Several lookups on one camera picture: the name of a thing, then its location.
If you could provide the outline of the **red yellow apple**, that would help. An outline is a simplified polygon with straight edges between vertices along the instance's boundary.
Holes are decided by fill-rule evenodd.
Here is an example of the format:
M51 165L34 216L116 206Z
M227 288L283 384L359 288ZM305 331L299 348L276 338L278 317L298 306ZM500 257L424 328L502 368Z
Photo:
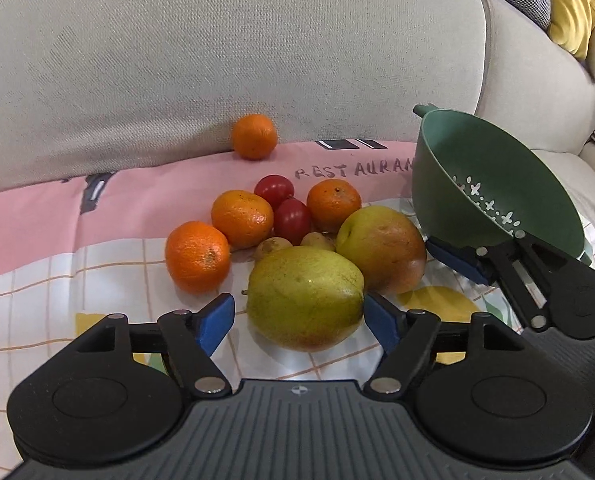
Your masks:
M416 226L401 212L380 205L361 208L344 221L337 252L358 266L367 290L382 294L415 289L427 262Z

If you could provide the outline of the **mandarin by sofa back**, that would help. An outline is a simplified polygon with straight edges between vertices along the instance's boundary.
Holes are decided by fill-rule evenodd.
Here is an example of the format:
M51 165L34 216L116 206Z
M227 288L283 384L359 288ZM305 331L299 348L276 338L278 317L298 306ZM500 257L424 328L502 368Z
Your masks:
M278 133L272 120L262 114L238 119L231 130L233 151L248 160L267 158L278 144Z

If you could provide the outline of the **middle mandarin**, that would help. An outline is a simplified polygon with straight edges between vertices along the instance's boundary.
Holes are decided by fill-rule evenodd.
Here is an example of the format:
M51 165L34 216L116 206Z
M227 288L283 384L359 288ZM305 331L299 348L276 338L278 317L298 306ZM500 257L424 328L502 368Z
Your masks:
M212 204L212 225L227 238L234 250L257 246L270 237L273 210L262 197L243 190L220 194Z

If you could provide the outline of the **mandarin near restaurant text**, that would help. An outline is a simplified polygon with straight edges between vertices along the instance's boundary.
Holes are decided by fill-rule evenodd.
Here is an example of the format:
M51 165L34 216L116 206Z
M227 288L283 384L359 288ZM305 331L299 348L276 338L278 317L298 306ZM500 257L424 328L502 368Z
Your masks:
M348 181L329 179L309 190L306 205L317 230L336 233L362 203L358 191Z

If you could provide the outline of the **front left mandarin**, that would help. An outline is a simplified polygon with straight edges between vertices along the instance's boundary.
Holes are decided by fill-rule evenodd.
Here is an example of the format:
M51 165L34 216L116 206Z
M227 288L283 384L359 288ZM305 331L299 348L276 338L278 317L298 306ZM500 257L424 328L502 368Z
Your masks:
M189 221L168 235L165 262L178 288L188 294L205 294L217 289L229 274L229 243L213 226Z

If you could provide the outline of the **beige sofa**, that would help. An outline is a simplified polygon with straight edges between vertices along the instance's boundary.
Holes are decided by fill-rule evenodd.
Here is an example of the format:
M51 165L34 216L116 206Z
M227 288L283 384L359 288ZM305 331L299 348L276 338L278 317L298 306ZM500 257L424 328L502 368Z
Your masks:
M595 225L595 83L505 0L0 0L0 191L285 141L413 140L417 104L537 151Z

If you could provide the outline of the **green yellow pear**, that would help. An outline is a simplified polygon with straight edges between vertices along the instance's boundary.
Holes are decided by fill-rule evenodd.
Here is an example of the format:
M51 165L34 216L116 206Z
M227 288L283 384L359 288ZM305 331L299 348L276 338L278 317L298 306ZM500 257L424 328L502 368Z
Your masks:
M255 264L246 313L256 332L274 344L318 352L357 330L364 290L361 271L337 252L289 247Z

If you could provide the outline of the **green plastic colander bowl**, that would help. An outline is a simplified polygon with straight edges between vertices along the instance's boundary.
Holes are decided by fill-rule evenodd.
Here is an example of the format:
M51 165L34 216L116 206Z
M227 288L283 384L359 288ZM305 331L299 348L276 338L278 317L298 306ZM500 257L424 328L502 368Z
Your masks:
M581 218L560 180L510 133L474 115L418 104L412 204L422 232L455 247L520 231L587 264Z

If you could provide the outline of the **pink checked picnic cloth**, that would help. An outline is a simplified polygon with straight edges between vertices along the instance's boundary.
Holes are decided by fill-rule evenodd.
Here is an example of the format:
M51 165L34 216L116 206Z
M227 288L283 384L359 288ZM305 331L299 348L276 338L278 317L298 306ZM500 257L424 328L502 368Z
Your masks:
M49 182L0 193L0 479L20 462L6 420L14 389L103 315L124 312L131 323L156 321L175 309L198 310L222 290L235 298L235 323L212 358L238 388L242 377L300 380L355 378L365 382L381 349L363 324L341 344L315 353L268 344L248 327L245 292L250 252L232 256L231 273L207 295L180 292L167 273L166 237L183 222L209 223L215 198L253 191L280 174L296 197L325 177L352 182L363 205L399 209L417 223L410 202L414 143L330 151L311 143L278 146L271 158L246 162L232 153ZM582 218L595 267L595 170L567 153L534 152L567 189ZM520 328L498 289L472 285L441 264L427 263L422 292L401 297L477 306Z

